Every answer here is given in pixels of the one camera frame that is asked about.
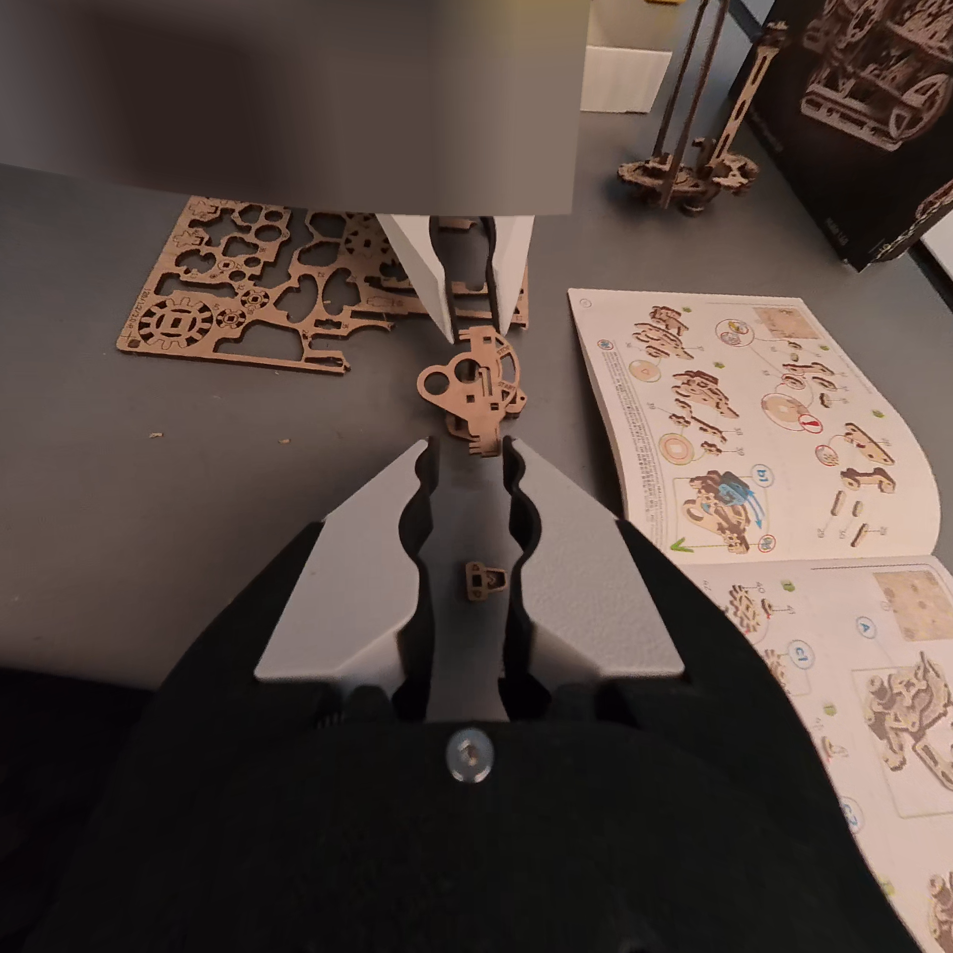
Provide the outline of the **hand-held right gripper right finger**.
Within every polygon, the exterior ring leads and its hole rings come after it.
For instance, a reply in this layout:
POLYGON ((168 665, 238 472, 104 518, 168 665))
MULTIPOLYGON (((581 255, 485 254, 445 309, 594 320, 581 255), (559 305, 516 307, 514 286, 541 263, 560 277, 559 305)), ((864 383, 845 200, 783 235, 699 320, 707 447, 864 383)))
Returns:
POLYGON ((542 717, 565 686, 682 676, 617 518, 519 438, 504 439, 504 484, 521 548, 504 641, 509 719, 542 717))

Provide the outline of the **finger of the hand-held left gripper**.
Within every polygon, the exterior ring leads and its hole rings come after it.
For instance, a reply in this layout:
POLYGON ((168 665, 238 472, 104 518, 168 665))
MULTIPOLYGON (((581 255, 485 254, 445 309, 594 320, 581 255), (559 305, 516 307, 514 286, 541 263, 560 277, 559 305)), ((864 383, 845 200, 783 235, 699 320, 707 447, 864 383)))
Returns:
POLYGON ((488 238, 489 258, 486 283, 494 328, 505 337, 518 303, 534 217, 484 216, 483 227, 488 238))
POLYGON ((377 213, 376 218, 426 311, 446 340, 456 344, 451 289, 433 244, 437 220, 428 215, 384 212, 377 213))

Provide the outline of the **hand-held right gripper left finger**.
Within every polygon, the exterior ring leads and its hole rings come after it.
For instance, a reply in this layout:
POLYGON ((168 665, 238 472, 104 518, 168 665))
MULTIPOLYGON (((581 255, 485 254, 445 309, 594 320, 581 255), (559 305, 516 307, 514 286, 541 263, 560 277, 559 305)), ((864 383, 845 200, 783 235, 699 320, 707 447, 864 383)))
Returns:
POLYGON ((433 529, 435 440, 419 440, 324 519, 257 663, 259 681, 375 685, 399 717, 430 697, 433 604, 420 549, 433 529))

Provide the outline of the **wooden model part with holes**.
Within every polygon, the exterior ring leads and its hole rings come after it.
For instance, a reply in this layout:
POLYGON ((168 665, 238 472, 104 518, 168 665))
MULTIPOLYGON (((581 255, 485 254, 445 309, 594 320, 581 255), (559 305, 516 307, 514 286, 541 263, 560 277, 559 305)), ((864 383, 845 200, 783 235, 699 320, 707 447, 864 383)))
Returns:
POLYGON ((423 370, 416 387, 423 399, 446 412, 451 435, 466 438, 471 454, 496 457, 500 423, 507 415, 519 415, 527 401, 520 388, 518 358, 491 327, 464 330, 459 338, 468 351, 446 365, 423 370))

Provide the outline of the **partly built wooden model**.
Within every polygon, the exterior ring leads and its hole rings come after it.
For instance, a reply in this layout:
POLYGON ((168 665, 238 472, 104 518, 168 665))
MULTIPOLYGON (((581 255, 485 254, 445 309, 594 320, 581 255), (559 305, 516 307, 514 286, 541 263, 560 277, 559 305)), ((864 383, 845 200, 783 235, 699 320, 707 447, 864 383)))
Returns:
POLYGON ((697 161, 693 165, 685 164, 683 159, 689 144, 689 133, 729 12, 728 1, 721 1, 719 4, 719 12, 702 59, 692 102, 677 146, 673 151, 667 151, 664 149, 664 143, 708 5, 708 1, 699 3, 678 77, 663 114, 653 155, 644 161, 622 164, 617 169, 618 178, 636 187, 645 203, 659 208, 667 208, 671 203, 675 203, 679 210, 688 216, 703 213, 719 194, 739 196, 746 193, 756 181, 759 174, 758 164, 749 157, 734 152, 732 146, 769 65, 786 41, 789 29, 783 20, 770 21, 762 27, 756 27, 753 40, 754 62, 745 76, 732 113, 717 137, 697 137, 692 140, 692 146, 698 150, 697 161))

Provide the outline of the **laser-cut wooden parts sheet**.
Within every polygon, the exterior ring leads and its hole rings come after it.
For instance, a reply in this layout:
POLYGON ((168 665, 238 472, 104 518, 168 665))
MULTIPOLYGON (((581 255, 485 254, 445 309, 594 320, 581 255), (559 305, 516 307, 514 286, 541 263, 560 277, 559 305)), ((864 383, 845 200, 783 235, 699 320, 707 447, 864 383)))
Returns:
POLYGON ((334 341, 409 316, 428 313, 375 215, 194 196, 116 346, 344 375, 334 341))

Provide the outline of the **black model kit box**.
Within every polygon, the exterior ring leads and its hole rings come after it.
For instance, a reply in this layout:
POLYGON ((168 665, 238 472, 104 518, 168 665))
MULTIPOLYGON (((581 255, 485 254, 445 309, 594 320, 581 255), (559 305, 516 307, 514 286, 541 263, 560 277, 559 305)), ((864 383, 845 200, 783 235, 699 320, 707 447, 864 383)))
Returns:
POLYGON ((951 211, 952 3, 745 2, 787 37, 745 123, 855 270, 951 211))

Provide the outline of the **white ribbed box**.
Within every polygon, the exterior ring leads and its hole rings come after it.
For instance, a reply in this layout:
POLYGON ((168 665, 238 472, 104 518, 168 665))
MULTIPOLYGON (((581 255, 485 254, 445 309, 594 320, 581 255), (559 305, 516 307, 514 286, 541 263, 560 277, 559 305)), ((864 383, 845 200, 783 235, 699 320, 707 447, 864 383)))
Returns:
POLYGON ((648 113, 680 29, 677 2, 592 1, 580 110, 648 113))

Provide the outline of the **paper instruction booklet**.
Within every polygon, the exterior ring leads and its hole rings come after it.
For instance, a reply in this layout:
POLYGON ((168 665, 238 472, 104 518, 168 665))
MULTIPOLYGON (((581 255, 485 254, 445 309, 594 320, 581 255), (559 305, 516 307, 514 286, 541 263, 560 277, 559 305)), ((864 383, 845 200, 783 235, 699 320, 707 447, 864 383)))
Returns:
POLYGON ((922 448, 799 299, 568 299, 626 518, 752 644, 905 926, 951 951, 951 576, 922 448))

